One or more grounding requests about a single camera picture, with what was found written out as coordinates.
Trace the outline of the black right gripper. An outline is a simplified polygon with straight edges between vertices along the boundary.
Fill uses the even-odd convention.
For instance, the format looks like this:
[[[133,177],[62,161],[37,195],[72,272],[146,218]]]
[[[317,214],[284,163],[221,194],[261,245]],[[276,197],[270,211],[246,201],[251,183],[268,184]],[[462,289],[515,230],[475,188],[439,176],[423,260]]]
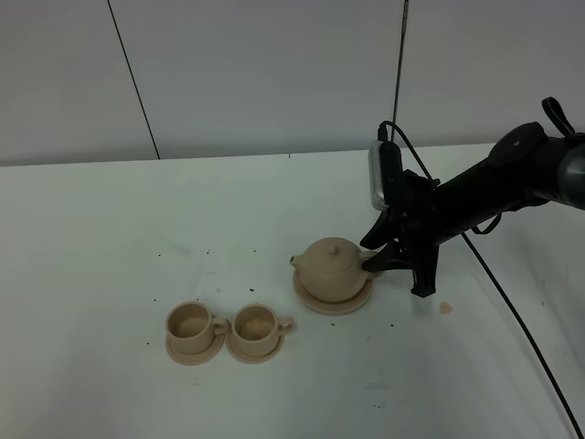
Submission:
[[[432,181],[404,169],[398,145],[380,146],[385,200],[388,205],[360,241],[364,248],[381,248],[362,263],[369,273],[411,270],[411,292],[427,297],[436,292],[439,245],[430,235],[433,220]]]

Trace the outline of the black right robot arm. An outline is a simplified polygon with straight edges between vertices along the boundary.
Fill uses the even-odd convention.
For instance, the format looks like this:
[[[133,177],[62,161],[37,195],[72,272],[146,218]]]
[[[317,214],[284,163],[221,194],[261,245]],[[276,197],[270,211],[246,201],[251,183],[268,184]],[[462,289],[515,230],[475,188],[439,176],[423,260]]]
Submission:
[[[555,98],[544,99],[542,107],[558,137],[548,136],[539,123],[524,123],[502,137],[486,159],[445,183],[404,168],[399,146],[388,137],[401,130],[382,122],[370,163],[384,208],[360,242],[374,253],[362,263],[363,270],[410,270],[411,292],[427,297],[436,291],[444,242],[467,230],[478,233],[486,220],[490,233],[503,213],[549,201],[583,209],[584,135],[575,131]]]

